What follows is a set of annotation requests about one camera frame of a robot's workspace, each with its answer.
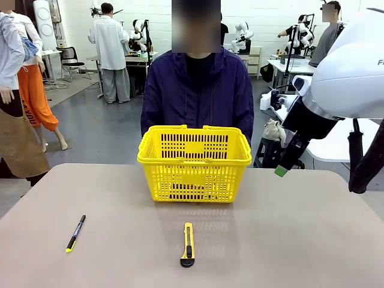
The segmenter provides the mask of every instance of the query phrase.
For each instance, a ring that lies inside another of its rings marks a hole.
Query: white lab coat
[[[31,38],[32,42],[38,48],[38,52],[36,53],[36,56],[39,56],[41,58],[41,53],[43,51],[43,41],[40,38],[30,18],[28,16],[17,14],[15,12],[12,12],[10,16],[13,18],[13,23],[15,24],[16,29],[19,30],[19,32],[24,37],[28,38],[29,36]],[[37,61],[35,57],[32,57],[30,60],[25,61],[23,63],[23,66],[29,66],[29,65],[37,65]]]
[[[122,44],[129,40],[128,32],[122,25],[107,15],[95,21],[89,30],[88,40],[96,44],[101,69],[121,70],[125,68]]]

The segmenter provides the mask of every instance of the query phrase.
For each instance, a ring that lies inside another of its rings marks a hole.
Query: black marker
[[[76,243],[76,237],[78,236],[78,234],[80,232],[80,229],[84,223],[84,220],[85,220],[85,215],[83,215],[83,217],[80,219],[80,222],[77,225],[76,230],[74,231],[73,236],[72,236],[70,242],[68,243],[68,246],[67,246],[67,249],[65,250],[65,252],[69,253],[72,251],[72,249]]]

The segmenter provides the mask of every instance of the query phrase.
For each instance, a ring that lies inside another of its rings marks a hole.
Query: navy jacket
[[[153,125],[204,125],[239,128],[251,142],[253,93],[247,69],[240,58],[221,48],[215,55],[209,79],[194,89],[184,53],[171,51],[149,69],[141,118],[142,134]]]

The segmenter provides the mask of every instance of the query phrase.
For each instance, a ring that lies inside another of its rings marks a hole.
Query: yellow basket
[[[155,201],[230,203],[252,156],[237,128],[153,126],[137,160]]]

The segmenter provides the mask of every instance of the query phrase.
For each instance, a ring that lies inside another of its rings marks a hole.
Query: bare feet
[[[44,139],[43,142],[40,143],[41,145],[41,150],[43,150],[43,153],[45,153],[47,151],[47,143],[46,143],[46,140]]]
[[[59,139],[60,145],[61,145],[61,150],[67,150],[68,149],[68,144],[66,143],[65,139]]]
[[[68,144],[66,143],[64,136],[61,134],[59,128],[56,128],[54,130],[56,137],[58,138],[60,145],[61,145],[61,150],[67,150],[68,149]]]
[[[36,134],[40,140],[41,150],[43,150],[43,153],[45,153],[47,151],[47,141],[46,141],[46,138],[44,137],[41,126],[37,126],[34,128],[35,128]]]

